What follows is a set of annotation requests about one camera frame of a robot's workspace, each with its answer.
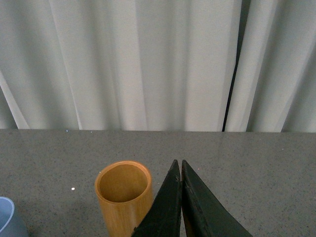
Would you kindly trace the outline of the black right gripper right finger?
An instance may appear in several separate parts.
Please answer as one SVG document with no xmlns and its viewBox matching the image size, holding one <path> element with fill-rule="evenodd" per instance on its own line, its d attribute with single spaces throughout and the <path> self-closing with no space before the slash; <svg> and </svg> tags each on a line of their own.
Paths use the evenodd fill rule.
<svg viewBox="0 0 316 237">
<path fill-rule="evenodd" d="M 250 237 L 186 160 L 182 161 L 182 211 L 188 237 Z"/>
</svg>

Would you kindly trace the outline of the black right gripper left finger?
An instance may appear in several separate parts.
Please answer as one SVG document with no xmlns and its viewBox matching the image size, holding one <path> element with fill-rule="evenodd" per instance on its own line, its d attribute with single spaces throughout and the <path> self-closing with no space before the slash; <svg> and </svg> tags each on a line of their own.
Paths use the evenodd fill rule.
<svg viewBox="0 0 316 237">
<path fill-rule="evenodd" d="M 152 207 L 132 233 L 133 237 L 178 237 L 181 226 L 182 182 L 174 160 Z"/>
</svg>

